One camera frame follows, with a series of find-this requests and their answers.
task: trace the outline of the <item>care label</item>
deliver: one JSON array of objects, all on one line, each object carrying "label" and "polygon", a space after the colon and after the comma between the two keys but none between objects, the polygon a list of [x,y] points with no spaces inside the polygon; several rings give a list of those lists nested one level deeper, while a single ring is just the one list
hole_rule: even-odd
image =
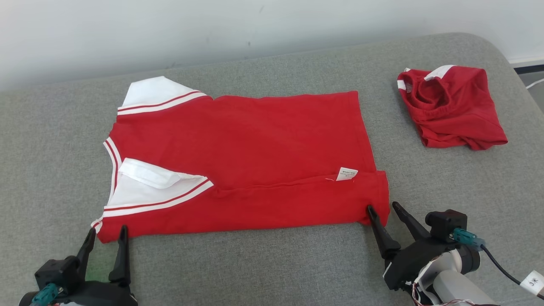
[{"label": "care label", "polygon": [[539,294],[544,288],[544,277],[537,271],[532,271],[521,282],[520,286],[534,295]]},{"label": "care label", "polygon": [[359,172],[359,170],[353,170],[348,168],[340,168],[340,172],[338,173],[338,177],[336,178],[337,181],[345,181],[345,180],[351,180],[356,174]]}]

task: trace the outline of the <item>white wall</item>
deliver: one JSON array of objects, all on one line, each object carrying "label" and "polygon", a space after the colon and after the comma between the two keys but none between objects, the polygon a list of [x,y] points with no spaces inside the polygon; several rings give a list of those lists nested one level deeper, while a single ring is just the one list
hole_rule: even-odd
[{"label": "white wall", "polygon": [[0,89],[442,32],[544,63],[542,0],[2,0]]}]

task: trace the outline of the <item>gray cushion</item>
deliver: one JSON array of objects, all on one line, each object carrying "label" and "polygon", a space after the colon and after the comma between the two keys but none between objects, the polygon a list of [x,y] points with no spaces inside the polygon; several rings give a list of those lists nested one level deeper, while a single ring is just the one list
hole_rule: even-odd
[{"label": "gray cushion", "polygon": [[[421,144],[396,79],[405,67],[445,64],[487,70],[507,145]],[[131,82],[160,75],[213,96],[358,90],[391,200],[421,222],[433,210],[464,212],[468,229],[512,275],[544,272],[544,116],[489,42],[441,34],[1,93],[1,305],[35,290],[33,272],[46,260],[77,253],[109,195],[102,142],[116,107]],[[403,246],[412,242],[396,216],[387,228]],[[88,279],[107,279],[116,248],[96,243]],[[140,305],[412,305],[408,294],[387,289],[372,231],[359,224],[139,237],[131,257]],[[540,305],[484,255],[468,277],[503,305]]]}]

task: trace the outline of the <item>crumpled red shirt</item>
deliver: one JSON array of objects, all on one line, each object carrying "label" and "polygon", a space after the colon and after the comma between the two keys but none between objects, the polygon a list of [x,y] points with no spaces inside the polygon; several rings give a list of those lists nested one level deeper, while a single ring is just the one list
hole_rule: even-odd
[{"label": "crumpled red shirt", "polygon": [[468,145],[486,150],[508,142],[484,69],[453,65],[434,71],[407,68],[397,83],[425,146]]}]

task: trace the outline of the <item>red fabric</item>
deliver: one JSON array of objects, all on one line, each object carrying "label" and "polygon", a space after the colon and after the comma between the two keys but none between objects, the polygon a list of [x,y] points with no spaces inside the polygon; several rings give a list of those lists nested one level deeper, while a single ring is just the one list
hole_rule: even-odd
[{"label": "red fabric", "polygon": [[[356,91],[327,95],[198,97],[156,112],[118,115],[122,160],[203,175],[214,186],[166,209],[104,217],[98,238],[361,222],[389,215]],[[356,169],[336,181],[340,167]]]},{"label": "red fabric", "polygon": [[443,77],[426,81],[429,73],[412,69],[398,77],[406,88],[399,84],[400,94],[425,146],[486,150],[508,142],[484,69],[452,66]]}]

